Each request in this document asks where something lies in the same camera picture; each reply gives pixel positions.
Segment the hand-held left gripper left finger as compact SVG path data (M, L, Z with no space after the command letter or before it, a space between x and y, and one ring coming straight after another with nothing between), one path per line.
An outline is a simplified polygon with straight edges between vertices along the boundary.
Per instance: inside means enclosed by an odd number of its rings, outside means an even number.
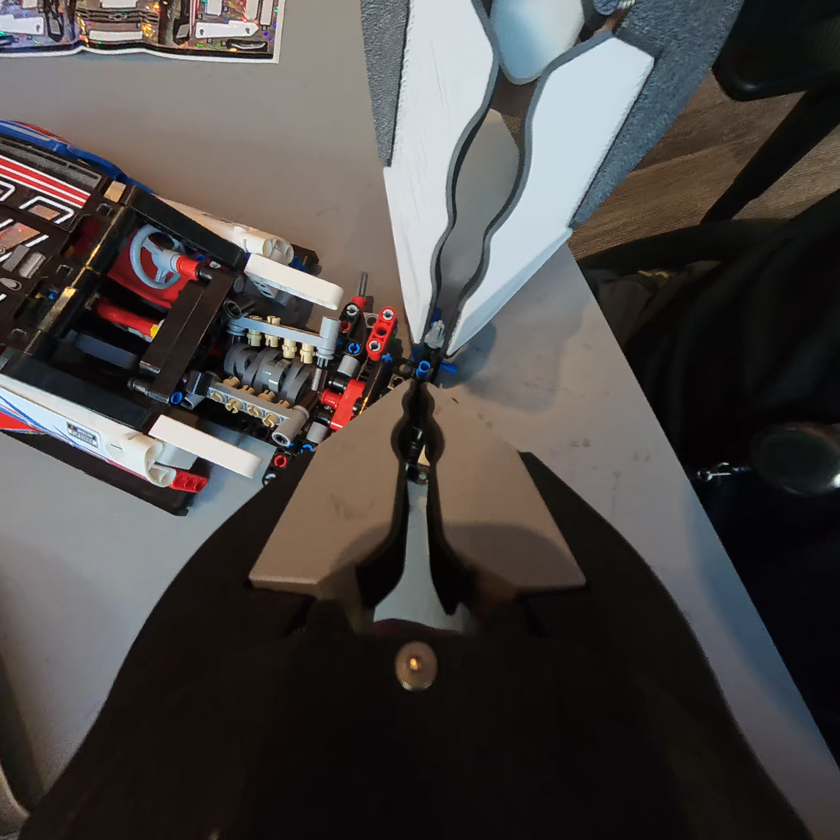
M324 441L299 480L249 579L255 588L372 609L360 569L394 543L406 501L396 433L411 385L397 386Z

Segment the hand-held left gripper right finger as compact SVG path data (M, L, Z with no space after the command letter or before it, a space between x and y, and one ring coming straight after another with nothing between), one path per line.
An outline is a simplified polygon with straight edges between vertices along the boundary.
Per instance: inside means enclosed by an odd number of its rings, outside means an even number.
M425 387L430 568L447 613L578 590L585 576L519 452L436 386Z

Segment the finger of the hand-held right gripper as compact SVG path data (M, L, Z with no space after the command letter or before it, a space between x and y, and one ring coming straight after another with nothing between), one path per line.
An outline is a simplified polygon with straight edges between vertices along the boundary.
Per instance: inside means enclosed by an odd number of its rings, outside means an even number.
M448 348L504 204L506 141L490 112L500 59L482 2L410 2L390 165L383 171L404 311L421 342L444 295Z
M447 354L482 330L571 236L574 214L654 65L642 49L604 33L542 73L523 121L516 188L486 231Z

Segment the black connector with blue pin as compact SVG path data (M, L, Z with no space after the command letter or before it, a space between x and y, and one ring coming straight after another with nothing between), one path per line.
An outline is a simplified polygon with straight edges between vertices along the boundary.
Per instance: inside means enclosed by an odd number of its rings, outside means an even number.
M445 448L443 432L432 418L432 398L426 395L426 391L437 384L441 373L454 375L458 367L438 352L414 353L411 363L411 381L416 385L409 395L406 427L400 433L400 446L406 462L406 477L412 483L425 487Z

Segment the toy brick race car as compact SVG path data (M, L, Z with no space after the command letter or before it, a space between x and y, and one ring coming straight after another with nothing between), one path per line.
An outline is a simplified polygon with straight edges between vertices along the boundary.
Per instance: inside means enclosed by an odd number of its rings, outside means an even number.
M2 434L175 516L211 469L269 483L411 380L367 276L164 199L34 125L1 128Z

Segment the grey desk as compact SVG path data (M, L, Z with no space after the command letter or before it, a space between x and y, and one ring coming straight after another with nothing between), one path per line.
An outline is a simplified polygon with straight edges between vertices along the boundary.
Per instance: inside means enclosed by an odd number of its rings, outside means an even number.
M2 117L167 197L316 250L402 304L358 2L287 2L276 64L2 58ZM608 520L685 614L764 768L815 838L838 838L838 768L602 311L562 247L467 347L456 397L490 411ZM2 658L47 791L184 563L261 489L216 473L177 518L2 439Z

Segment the person's black clothing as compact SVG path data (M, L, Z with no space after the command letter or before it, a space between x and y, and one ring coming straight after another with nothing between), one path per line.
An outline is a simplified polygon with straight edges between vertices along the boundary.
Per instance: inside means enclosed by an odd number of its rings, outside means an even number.
M838 751L838 208L702 224L580 266Z

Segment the holographic sticker sheet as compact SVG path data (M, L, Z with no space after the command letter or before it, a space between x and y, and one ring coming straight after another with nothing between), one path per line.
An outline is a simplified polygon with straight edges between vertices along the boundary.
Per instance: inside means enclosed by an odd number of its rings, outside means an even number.
M284 1L2 1L1 55L274 62Z

